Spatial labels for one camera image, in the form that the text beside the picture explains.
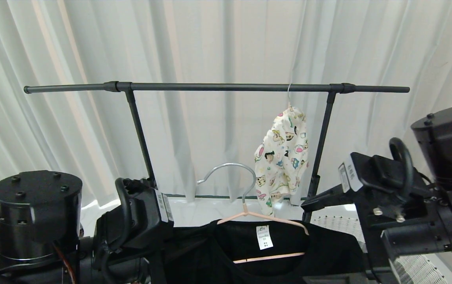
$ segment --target shirt neckline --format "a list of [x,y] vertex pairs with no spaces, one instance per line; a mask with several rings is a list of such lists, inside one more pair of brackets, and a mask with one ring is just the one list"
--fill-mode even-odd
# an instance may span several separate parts
[[[300,260],[300,262],[295,266],[295,268],[283,275],[273,275],[273,276],[262,276],[262,275],[253,275],[251,273],[246,272],[245,270],[241,269],[238,264],[234,263],[231,259],[229,259],[229,257],[226,255],[226,253],[224,253],[224,250],[222,250],[221,246],[219,245],[219,243],[217,242],[217,239],[215,239],[215,235],[213,234],[213,232],[215,231],[215,227],[217,226],[217,221],[213,221],[211,223],[212,225],[212,230],[210,231],[210,239],[209,239],[209,243],[210,243],[210,247],[213,250],[214,253],[216,253],[216,255],[219,257],[219,259],[221,260],[222,263],[224,263],[235,275],[240,276],[242,279],[245,280],[252,280],[252,279],[257,279],[257,280],[263,280],[264,282],[273,282],[273,283],[284,283],[284,280],[289,280],[289,279],[294,279],[296,277],[303,277],[303,269],[305,268],[305,263],[308,262],[309,258],[310,258],[310,251],[312,249],[312,246],[310,244],[311,242],[311,238],[310,236],[307,236],[307,240],[308,240],[308,247],[307,250],[305,251],[305,255],[303,255],[303,258]],[[249,222],[251,223],[253,226],[264,226],[264,225],[269,225],[271,223],[273,223],[273,221],[261,221],[261,222]]]

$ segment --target silver bolt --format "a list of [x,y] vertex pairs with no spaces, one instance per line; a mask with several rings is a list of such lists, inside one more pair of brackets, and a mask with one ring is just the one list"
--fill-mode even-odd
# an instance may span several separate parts
[[402,222],[406,221],[406,219],[404,219],[404,217],[402,215],[398,215],[396,217],[396,221],[397,221],[397,223],[402,223]]
[[380,208],[375,208],[375,209],[373,209],[373,214],[375,214],[375,215],[377,215],[377,216],[380,216],[380,215],[382,215],[383,214],[383,212],[382,212],[382,209],[380,209]]

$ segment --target black metal clothes rack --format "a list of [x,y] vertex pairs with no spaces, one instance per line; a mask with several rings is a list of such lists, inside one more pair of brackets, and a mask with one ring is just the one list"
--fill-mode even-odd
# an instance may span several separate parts
[[[322,151],[324,149],[324,142],[326,140],[331,112],[333,109],[334,100],[338,93],[352,93],[352,92],[396,92],[406,93],[410,91],[409,87],[400,86],[356,86],[349,83],[341,84],[222,84],[222,83],[132,83],[111,81],[102,84],[76,84],[76,85],[60,85],[60,86],[25,86],[24,92],[40,93],[40,92],[78,92],[78,91],[93,91],[103,90],[108,92],[124,92],[127,102],[130,106],[136,135],[140,143],[145,166],[149,173],[147,181],[150,186],[157,188],[156,179],[154,176],[154,169],[149,157],[147,143],[143,135],[141,121],[136,107],[134,91],[142,90],[157,90],[157,91],[239,91],[239,92],[327,92],[326,109],[324,112],[324,120],[321,126],[321,133],[319,143],[317,145],[314,166],[312,170],[312,179],[310,182],[307,198],[315,196],[319,187],[320,176],[319,166],[322,158]],[[310,214],[303,214],[303,221],[309,222]]]

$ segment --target red wire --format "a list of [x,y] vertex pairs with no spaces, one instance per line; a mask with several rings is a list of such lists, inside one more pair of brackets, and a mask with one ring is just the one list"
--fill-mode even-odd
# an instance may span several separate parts
[[60,256],[64,265],[67,267],[67,270],[69,271],[70,278],[71,278],[71,284],[76,284],[77,279],[75,278],[75,273],[73,272],[73,269],[71,268],[69,261],[67,260],[65,255],[61,252],[61,250],[55,244],[53,244],[53,246],[54,246],[54,249],[56,250],[56,253],[58,253],[58,255]]

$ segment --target white sticker label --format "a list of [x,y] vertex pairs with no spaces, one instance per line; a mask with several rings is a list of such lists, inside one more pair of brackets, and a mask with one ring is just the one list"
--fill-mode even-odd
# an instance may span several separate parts
[[170,201],[168,201],[168,196],[163,194],[164,205],[166,207],[166,214],[168,214],[168,220],[173,222],[173,214],[171,213]]
[[350,188],[356,192],[359,189],[363,187],[363,183],[359,180],[359,177],[357,176],[357,171],[355,170],[355,166],[352,161],[352,156],[348,155],[345,161],[342,164],[345,167],[345,174],[347,177],[348,184]]
[[159,213],[161,214],[161,221],[168,223],[168,213],[166,212],[166,207],[164,205],[164,198],[161,191],[154,189],[156,192],[156,199],[158,201]]
[[341,187],[343,188],[343,192],[348,192],[350,190],[350,184],[348,183],[347,170],[345,169],[344,163],[340,165],[338,171],[340,172]]
[[260,250],[273,247],[273,242],[271,241],[270,237],[270,227],[268,225],[256,227],[256,233],[258,235]]

